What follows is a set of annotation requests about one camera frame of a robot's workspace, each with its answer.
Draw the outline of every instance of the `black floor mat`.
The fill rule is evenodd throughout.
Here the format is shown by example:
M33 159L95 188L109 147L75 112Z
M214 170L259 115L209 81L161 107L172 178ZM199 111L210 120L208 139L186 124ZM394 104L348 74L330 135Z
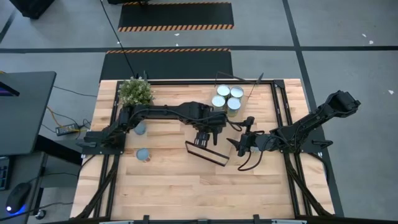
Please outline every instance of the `black floor mat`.
M126 50L126 56L134 72L142 75L145 70L148 79L215 78L217 72L233 75L229 49ZM101 80L124 80L131 76L123 51L108 51Z
M232 29L230 2L125 3L120 32Z

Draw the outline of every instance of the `wooden table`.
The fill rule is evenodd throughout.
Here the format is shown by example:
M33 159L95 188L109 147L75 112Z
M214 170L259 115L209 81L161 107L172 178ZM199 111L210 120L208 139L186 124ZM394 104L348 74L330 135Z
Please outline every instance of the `wooden table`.
M303 88L299 79L284 81L292 119L296 121L308 114ZM94 131L109 125L116 83L108 80L100 84L91 125ZM179 105L207 100L214 85L153 85L152 89L155 105ZM279 91L278 98L283 108ZM255 87L243 113L243 118L247 116L256 118L252 130L268 132L277 127L269 85ZM286 124L283 110L282 117ZM145 141L134 131L127 135L126 150L119 163L112 220L142 220L143 215L150 215L151 220L252 219L254 214L260 214L260 218L294 217L281 153L265 152L258 167L240 172L237 168L248 155L238 157L234 149L228 149L230 160L225 167L219 166L187 153L184 134L191 126L165 120L146 120L146 124ZM150 149L150 162L135 158L140 147ZM259 155L254 154L247 166L256 163L258 158ZM301 158L308 188L324 208L333 213L321 162L307 154ZM96 156L83 168L71 217L78 215L96 192L102 161L103 156ZM302 194L296 189L300 212L304 214ZM101 215L104 215L107 196L105 192Z

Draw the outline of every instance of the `gray floor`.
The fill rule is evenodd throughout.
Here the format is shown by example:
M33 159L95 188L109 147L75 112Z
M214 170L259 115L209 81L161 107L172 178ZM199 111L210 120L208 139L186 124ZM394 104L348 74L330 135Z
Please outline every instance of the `gray floor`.
M293 45L282 0L231 2L236 26L233 30L119 33L119 36L126 47ZM398 45L398 1L289 0L289 4L301 46ZM121 6L107 3L105 6L117 26ZM0 30L12 9L8 1L0 0ZM0 50L117 46L98 1L57 0L37 21L18 12L0 43ZM354 116L333 119L323 126L326 138L335 142L329 151L346 217L398 220L395 212L398 140L394 136L398 123L398 52L303 54L318 104L339 89L349 91L362 102ZM295 52L233 50L231 55L234 74L243 78L256 78L262 72L264 78L302 77ZM54 70L58 74L57 86L95 95L103 59L104 53L0 54L0 70ZM54 89L49 106L81 123L84 118L91 119L95 98ZM59 121L71 123L66 118ZM55 127L48 113L43 124ZM52 139L76 137L58 138L45 128L40 133ZM49 189L44 193L42 205L71 202L73 195L74 188ZM70 207L53 207L42 221L66 220L69 211Z

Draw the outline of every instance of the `orange and black striped tape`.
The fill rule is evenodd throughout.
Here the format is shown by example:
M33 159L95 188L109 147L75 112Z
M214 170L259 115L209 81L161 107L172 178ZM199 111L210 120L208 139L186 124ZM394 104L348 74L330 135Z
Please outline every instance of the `orange and black striped tape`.
M123 6L128 5L138 5L138 2L127 2L124 3ZM149 5L158 5L158 4L231 4L230 2L155 2L155 3L147 3Z
M232 24L119 27L119 32L232 29Z
M211 51L229 51L229 49L142 49L142 50L109 50L107 54L120 53L161 53L161 52L211 52Z

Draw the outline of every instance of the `keyboard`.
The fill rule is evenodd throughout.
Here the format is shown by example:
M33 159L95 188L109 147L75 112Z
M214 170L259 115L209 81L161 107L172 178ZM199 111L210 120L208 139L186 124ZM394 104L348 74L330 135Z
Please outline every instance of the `keyboard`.
M10 158L7 156L0 157L0 191L7 190L10 181Z

